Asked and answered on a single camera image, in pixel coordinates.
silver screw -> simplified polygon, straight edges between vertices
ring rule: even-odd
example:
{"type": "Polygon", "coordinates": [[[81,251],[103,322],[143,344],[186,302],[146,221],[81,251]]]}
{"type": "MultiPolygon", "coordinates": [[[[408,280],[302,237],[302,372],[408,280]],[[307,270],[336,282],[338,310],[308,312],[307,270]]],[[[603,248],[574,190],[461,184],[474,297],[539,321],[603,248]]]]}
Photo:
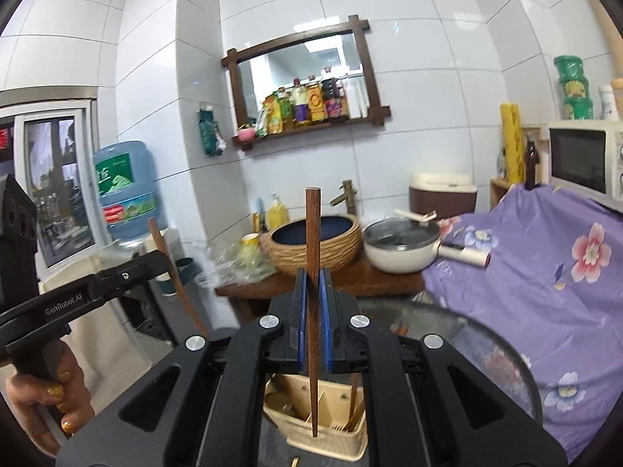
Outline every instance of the silver screw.
{"type": "Polygon", "coordinates": [[[426,335],[424,345],[430,349],[439,349],[443,346],[443,339],[436,334],[426,335]]]}
{"type": "Polygon", "coordinates": [[[186,348],[190,351],[198,351],[206,345],[206,340],[200,335],[193,335],[186,339],[186,348]]]}
{"type": "Polygon", "coordinates": [[[264,328],[274,328],[279,324],[279,318],[272,314],[267,314],[260,318],[260,325],[264,328]]]}
{"type": "Polygon", "coordinates": [[[370,318],[363,314],[357,314],[351,318],[351,325],[355,328],[364,328],[370,324],[370,318]]]}

stacked green canister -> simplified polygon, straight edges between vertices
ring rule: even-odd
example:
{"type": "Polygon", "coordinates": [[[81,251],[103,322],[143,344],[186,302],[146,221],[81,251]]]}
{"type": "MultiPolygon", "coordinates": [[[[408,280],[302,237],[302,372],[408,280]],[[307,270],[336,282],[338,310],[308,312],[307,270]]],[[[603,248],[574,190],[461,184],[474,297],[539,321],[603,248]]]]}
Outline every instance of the stacked green canister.
{"type": "Polygon", "coordinates": [[[558,68],[558,81],[565,95],[565,114],[568,119],[593,119],[593,100],[589,94],[588,80],[584,76],[584,63],[577,56],[559,56],[554,59],[558,68]]]}

faucet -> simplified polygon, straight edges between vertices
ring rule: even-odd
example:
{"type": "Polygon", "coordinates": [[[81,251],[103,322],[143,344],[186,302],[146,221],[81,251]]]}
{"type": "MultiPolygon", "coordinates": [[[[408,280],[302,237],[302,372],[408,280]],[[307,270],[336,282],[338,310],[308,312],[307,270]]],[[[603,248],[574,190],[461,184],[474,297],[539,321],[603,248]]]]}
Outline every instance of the faucet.
{"type": "Polygon", "coordinates": [[[357,205],[354,201],[354,196],[357,194],[357,190],[353,188],[353,181],[348,179],[347,181],[342,181],[342,186],[340,189],[344,190],[340,196],[334,198],[330,203],[333,207],[341,204],[342,202],[347,203],[347,212],[352,214],[353,216],[357,215],[357,205]]]}

purple tablecloth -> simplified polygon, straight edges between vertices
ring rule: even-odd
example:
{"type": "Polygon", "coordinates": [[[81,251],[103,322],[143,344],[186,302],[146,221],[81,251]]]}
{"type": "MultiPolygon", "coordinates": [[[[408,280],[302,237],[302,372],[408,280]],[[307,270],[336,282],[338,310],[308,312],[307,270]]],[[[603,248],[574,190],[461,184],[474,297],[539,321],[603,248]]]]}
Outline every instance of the purple tablecloth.
{"type": "Polygon", "coordinates": [[[441,226],[447,241],[491,250],[491,263],[437,260],[427,289],[522,354],[545,428],[572,461],[623,391],[623,215],[565,190],[515,186],[488,215],[441,226]]]}

microwave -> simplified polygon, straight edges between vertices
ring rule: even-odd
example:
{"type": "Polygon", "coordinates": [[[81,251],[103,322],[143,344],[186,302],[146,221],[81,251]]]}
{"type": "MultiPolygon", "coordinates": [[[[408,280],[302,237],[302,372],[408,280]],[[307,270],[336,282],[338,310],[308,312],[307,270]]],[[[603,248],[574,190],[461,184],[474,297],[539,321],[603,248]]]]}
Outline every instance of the microwave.
{"type": "Polygon", "coordinates": [[[543,182],[623,212],[622,122],[556,121],[541,128],[539,147],[543,182]]]}

